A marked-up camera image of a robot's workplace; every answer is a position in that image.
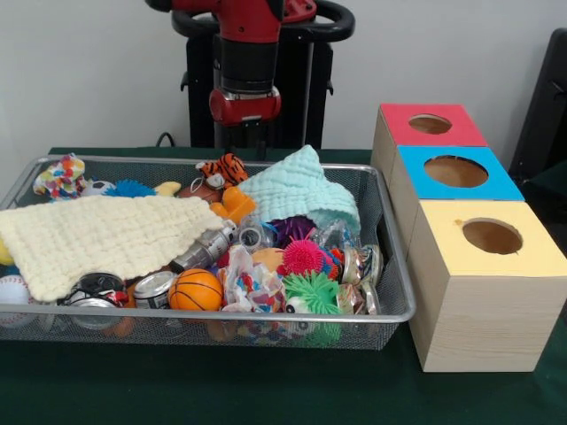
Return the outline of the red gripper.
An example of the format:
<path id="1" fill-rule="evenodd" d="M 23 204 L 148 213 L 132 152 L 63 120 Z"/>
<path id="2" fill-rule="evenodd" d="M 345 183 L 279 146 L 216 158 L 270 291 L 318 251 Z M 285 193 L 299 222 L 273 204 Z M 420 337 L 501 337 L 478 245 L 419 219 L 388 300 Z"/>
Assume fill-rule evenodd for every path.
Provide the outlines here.
<path id="1" fill-rule="evenodd" d="M 209 97 L 209 108 L 215 122 L 215 148 L 227 150 L 229 129 L 247 121 L 269 121 L 281 111 L 282 99 L 276 87 L 268 93 L 245 94 L 214 89 Z M 256 159 L 264 159 L 267 149 L 267 133 L 264 126 L 252 128 L 252 141 Z"/>

